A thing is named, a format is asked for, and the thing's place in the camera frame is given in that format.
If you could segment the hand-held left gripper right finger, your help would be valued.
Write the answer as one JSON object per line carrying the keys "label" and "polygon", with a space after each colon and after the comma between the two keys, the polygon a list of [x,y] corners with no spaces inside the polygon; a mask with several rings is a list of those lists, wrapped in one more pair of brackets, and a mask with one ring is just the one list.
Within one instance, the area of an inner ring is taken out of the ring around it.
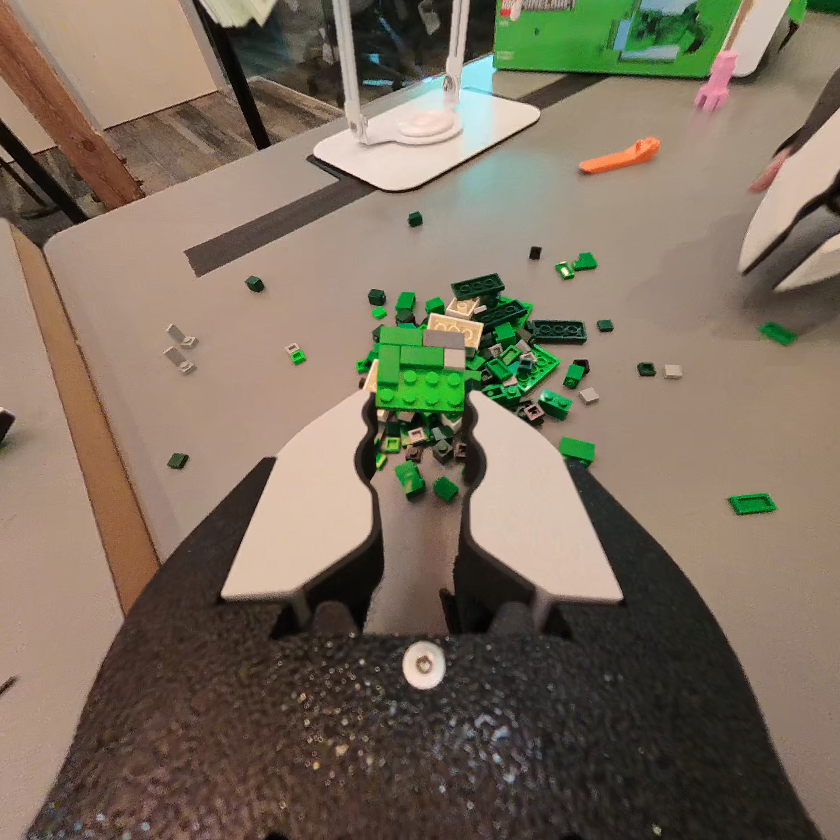
{"label": "hand-held left gripper right finger", "polygon": [[460,628],[507,603],[543,630],[561,603],[617,605],[622,588],[560,452],[482,392],[465,398],[465,495],[454,565]]}

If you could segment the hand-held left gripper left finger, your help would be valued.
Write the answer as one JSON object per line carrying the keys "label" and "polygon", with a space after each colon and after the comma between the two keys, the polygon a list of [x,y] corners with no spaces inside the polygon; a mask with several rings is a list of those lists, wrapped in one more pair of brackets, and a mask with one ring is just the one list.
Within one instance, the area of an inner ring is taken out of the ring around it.
{"label": "hand-held left gripper left finger", "polygon": [[336,602],[364,626],[384,572],[371,486],[375,412],[374,394],[355,392],[278,452],[222,587],[225,602],[278,602],[300,628]]}

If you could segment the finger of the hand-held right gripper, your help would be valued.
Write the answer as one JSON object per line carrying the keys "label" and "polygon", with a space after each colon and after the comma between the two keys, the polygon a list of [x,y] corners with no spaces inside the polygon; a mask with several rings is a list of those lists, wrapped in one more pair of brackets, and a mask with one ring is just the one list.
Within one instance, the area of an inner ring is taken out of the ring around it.
{"label": "finger of the hand-held right gripper", "polygon": [[748,274],[817,211],[838,215],[839,122],[825,122],[782,164],[752,218],[738,261]]}
{"label": "finger of the hand-held right gripper", "polygon": [[775,293],[813,286],[839,275],[839,235],[826,240],[773,289]]}

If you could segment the green lego assembly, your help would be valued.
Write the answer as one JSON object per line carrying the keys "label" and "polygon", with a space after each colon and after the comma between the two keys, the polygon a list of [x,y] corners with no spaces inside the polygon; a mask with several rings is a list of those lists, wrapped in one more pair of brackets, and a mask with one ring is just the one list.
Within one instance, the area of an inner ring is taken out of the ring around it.
{"label": "green lego assembly", "polygon": [[387,412],[461,414],[466,349],[456,332],[383,327],[375,404]]}

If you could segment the pink lego pig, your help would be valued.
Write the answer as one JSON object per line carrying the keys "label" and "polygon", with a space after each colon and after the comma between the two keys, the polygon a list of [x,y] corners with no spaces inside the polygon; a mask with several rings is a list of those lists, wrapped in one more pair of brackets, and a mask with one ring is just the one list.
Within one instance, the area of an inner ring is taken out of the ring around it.
{"label": "pink lego pig", "polygon": [[739,54],[735,50],[723,50],[717,54],[710,68],[707,81],[700,86],[694,99],[695,108],[704,112],[719,109],[729,96],[729,84],[738,63]]}

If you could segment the pile of lego pieces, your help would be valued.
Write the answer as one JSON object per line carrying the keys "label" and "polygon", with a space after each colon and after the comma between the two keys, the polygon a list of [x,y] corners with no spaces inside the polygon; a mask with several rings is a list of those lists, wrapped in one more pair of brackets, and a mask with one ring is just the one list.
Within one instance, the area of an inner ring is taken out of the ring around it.
{"label": "pile of lego pieces", "polygon": [[[473,318],[484,325],[479,348],[465,347],[465,402],[470,392],[482,392],[499,406],[515,414],[531,427],[542,425],[546,417],[565,419],[571,400],[545,388],[535,399],[529,396],[560,367],[561,360],[548,345],[581,347],[588,340],[585,323],[580,320],[532,318],[532,304],[504,293],[498,273],[480,275],[451,285],[451,298],[432,297],[417,311],[417,296],[403,291],[394,304],[394,323],[385,324],[388,314],[383,290],[371,289],[371,315],[378,321],[372,332],[372,348],[355,363],[360,388],[375,397],[377,351],[383,327],[427,330],[427,318],[435,312],[445,314],[454,298],[479,298],[482,306]],[[376,409],[374,467],[383,469],[389,458],[399,458],[394,471],[406,499],[422,495],[426,489],[419,465],[424,452],[446,466],[456,460],[466,462],[467,445],[463,435],[465,408],[461,414],[387,412]]]}

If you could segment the large white lego brick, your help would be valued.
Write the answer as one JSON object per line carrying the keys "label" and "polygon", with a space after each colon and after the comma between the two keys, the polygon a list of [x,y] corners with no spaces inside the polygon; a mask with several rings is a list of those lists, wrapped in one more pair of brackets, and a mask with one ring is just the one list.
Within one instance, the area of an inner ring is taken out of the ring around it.
{"label": "large white lego brick", "polygon": [[459,333],[464,337],[467,349],[477,350],[480,345],[484,325],[481,322],[450,317],[445,314],[431,313],[427,318],[427,331],[438,333]]}

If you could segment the green lego box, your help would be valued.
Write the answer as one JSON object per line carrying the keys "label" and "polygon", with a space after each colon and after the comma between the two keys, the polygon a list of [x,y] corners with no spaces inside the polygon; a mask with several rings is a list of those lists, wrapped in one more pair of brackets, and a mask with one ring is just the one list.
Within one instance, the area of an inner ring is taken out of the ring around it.
{"label": "green lego box", "polygon": [[500,1],[499,70],[708,76],[740,1]]}

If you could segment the lego instruction booklet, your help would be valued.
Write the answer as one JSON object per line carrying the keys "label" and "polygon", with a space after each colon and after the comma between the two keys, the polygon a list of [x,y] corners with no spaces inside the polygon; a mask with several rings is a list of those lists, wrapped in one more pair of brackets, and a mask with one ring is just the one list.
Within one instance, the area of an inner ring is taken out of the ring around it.
{"label": "lego instruction booklet", "polygon": [[198,1],[211,20],[222,28],[263,26],[277,1]]}

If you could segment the person's right hand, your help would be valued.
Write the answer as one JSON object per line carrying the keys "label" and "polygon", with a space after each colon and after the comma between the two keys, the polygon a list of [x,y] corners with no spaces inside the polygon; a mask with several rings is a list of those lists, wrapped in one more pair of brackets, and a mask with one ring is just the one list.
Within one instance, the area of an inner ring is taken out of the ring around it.
{"label": "person's right hand", "polygon": [[773,157],[772,161],[767,165],[765,170],[751,183],[749,186],[749,192],[763,193],[769,189],[784,162],[787,160],[790,152],[791,150],[787,148],[777,153]]}

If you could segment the white cardboard piece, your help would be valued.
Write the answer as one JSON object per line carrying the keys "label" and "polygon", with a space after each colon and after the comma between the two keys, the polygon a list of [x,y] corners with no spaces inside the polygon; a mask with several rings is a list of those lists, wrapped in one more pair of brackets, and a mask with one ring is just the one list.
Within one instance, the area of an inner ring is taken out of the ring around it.
{"label": "white cardboard piece", "polygon": [[758,68],[770,42],[786,18],[790,1],[741,1],[722,51],[738,55],[733,78],[745,78]]}

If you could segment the orange brick separator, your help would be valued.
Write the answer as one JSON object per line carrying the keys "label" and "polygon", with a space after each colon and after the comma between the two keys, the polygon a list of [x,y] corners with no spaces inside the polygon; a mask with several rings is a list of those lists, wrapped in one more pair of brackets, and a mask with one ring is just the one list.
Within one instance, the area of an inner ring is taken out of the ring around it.
{"label": "orange brick separator", "polygon": [[586,175],[596,175],[647,163],[655,158],[659,148],[659,139],[649,136],[635,141],[624,150],[582,161],[579,163],[579,171]]}

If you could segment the black tape strip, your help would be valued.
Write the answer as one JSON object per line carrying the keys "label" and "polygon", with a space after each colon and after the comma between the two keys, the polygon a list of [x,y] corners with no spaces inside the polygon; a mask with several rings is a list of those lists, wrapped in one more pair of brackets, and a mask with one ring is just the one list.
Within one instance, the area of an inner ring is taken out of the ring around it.
{"label": "black tape strip", "polygon": [[331,135],[317,144],[308,162],[333,175],[333,183],[188,248],[184,255],[195,276],[204,277],[374,192],[412,192],[531,127],[542,110],[600,80],[591,74],[561,76],[518,98],[465,89],[465,131],[421,147],[419,156],[394,143],[370,153],[350,152],[348,131]]}

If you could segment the black metal table leg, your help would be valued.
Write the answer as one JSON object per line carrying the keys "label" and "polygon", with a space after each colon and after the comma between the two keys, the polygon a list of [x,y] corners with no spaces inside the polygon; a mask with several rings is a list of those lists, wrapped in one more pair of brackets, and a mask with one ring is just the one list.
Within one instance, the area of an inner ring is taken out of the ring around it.
{"label": "black metal table leg", "polygon": [[192,1],[196,13],[205,29],[216,58],[222,67],[227,82],[232,89],[234,98],[255,147],[262,151],[271,146],[271,139],[259,114],[243,67],[239,62],[234,45],[227,34],[227,30],[215,23],[204,8],[202,2]]}

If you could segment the wooden post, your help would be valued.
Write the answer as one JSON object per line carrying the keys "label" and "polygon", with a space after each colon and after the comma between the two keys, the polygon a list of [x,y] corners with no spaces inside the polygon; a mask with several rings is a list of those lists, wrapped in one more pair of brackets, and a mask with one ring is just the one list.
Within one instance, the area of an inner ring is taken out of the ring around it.
{"label": "wooden post", "polygon": [[1,74],[107,209],[144,196],[140,184],[93,127],[7,2],[1,2]]}

